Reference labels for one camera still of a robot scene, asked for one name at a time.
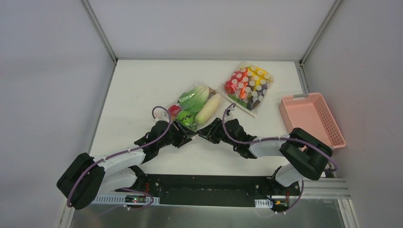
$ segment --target plastic bag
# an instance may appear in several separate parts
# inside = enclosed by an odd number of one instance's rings
[[[177,120],[186,128],[197,131],[202,128],[220,106],[221,94],[203,83],[196,83],[167,106],[172,120]],[[168,114],[161,114],[168,120]]]
[[[260,103],[273,82],[273,75],[262,68],[243,61],[239,63],[231,77],[222,85],[222,88],[228,99],[234,101],[251,115],[256,116]]]

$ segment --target white wall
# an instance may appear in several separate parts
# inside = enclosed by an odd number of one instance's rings
[[[79,0],[0,3],[0,227],[53,227],[112,62]]]
[[[334,0],[91,0],[118,57],[302,58]]]
[[[347,147],[337,150],[361,227],[403,217],[403,1],[346,0],[305,67]]]

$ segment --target transparent plastic bag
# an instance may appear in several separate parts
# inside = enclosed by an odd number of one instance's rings
[[[220,93],[204,83],[196,83],[166,108],[172,120],[177,120],[186,128],[197,131],[215,116],[220,102]],[[168,120],[167,113],[160,113],[159,116]]]
[[[273,82],[274,77],[269,72],[243,61],[221,88],[228,99],[256,116],[260,103]]]

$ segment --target plastic basket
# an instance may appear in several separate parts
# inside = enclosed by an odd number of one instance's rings
[[[320,93],[285,96],[280,112],[288,132],[299,127],[333,148],[345,147],[345,140]]]

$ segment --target robotic arm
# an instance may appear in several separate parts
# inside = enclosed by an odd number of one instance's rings
[[[58,180],[57,187],[67,198],[69,194],[72,194],[71,206],[75,209],[82,209],[90,204],[98,194],[132,187],[137,180],[134,172],[136,165],[151,160],[165,146],[171,144],[177,148],[181,147],[190,142],[194,135],[199,135],[214,144],[221,141],[230,144],[234,151],[246,159],[256,159],[263,156],[286,157],[290,163],[277,168],[269,179],[269,186],[273,193],[281,191],[304,177],[318,180],[324,171],[327,158],[312,148],[305,147],[301,141],[317,147],[328,157],[332,156],[332,150],[328,146],[300,128],[293,129],[287,140],[261,141],[250,144],[242,142],[251,142],[262,138],[247,134],[237,119],[229,120],[223,124],[220,118],[216,118],[210,125],[197,132],[182,127],[177,121],[173,121],[171,125],[166,121],[158,121],[150,132],[134,142],[138,146],[149,144],[148,146],[132,152],[133,149],[128,148],[122,151],[124,153],[120,152],[120,155],[111,159],[108,159],[108,156],[90,157],[87,153],[82,153],[77,156]],[[161,137],[159,140],[150,144],[159,137]],[[90,170],[74,188],[79,176],[89,167],[91,167]]]

